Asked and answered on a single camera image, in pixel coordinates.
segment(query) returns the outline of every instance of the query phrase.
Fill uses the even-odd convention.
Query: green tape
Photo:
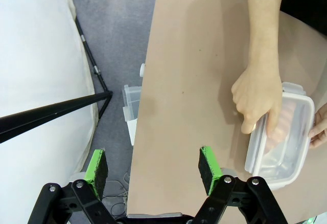
[[[203,155],[206,158],[206,161],[209,165],[211,174],[213,175],[212,181],[211,181],[211,185],[210,185],[210,189],[208,192],[208,195],[210,195],[215,187],[215,185],[217,184],[217,181],[219,180],[219,178],[223,175],[223,172],[221,171],[219,164],[216,160],[215,154],[212,151],[211,147],[209,146],[203,146],[201,147],[201,151],[203,153]]]
[[[86,174],[84,177],[84,180],[92,186],[93,191],[97,196],[97,198],[99,198],[99,194],[96,189],[96,171],[99,166],[99,162],[103,153],[104,150],[102,149],[94,150],[94,153],[92,155],[91,161],[87,167]]]

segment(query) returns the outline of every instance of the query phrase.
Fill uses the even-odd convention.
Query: metal screw
[[[77,188],[81,188],[84,184],[82,182],[77,182],[76,186]]]
[[[224,181],[226,183],[231,183],[231,178],[229,176],[225,177]]]
[[[254,185],[259,184],[259,180],[258,180],[258,179],[253,179],[253,180],[252,180],[252,184],[254,184]]]

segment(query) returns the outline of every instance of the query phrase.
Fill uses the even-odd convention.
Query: person
[[[277,126],[282,106],[278,69],[278,18],[282,10],[327,35],[327,0],[248,0],[250,20],[249,64],[231,88],[237,110],[244,115],[242,133],[268,114],[267,134]],[[327,142],[327,104],[315,115],[310,147]]]

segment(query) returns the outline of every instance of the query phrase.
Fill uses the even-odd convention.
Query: forearm
[[[250,19],[250,63],[278,66],[278,19],[282,0],[248,0]],[[265,53],[277,55],[267,60]]]

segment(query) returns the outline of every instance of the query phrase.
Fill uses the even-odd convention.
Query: human hand
[[[309,133],[311,138],[310,148],[316,148],[327,142],[327,103],[315,115],[315,126]]]
[[[251,133],[261,116],[269,113],[267,134],[277,126],[282,106],[282,82],[278,65],[250,64],[231,88],[233,102],[244,115],[242,133]]]

